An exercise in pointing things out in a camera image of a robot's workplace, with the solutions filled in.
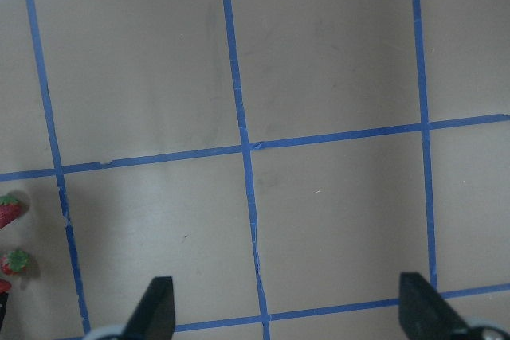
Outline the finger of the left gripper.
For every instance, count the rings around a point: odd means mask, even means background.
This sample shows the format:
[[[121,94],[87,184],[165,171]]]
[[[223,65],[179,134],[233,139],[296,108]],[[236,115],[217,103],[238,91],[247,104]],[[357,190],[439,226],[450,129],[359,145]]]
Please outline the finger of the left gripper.
[[[8,299],[9,299],[8,292],[3,292],[0,294],[0,328],[2,328],[6,316],[6,306]]]

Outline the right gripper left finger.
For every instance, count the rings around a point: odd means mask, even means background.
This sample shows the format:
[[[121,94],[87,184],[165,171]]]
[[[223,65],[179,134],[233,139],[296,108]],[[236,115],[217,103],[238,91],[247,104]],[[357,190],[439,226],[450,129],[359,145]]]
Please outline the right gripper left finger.
[[[171,340],[175,325],[173,279],[158,276],[149,283],[124,327],[124,339]]]

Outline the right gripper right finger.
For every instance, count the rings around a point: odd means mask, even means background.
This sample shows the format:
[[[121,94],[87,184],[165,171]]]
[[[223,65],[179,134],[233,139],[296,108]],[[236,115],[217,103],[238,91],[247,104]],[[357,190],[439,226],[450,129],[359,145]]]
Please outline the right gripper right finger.
[[[399,277],[399,324],[408,339],[466,339],[464,319],[418,272]]]

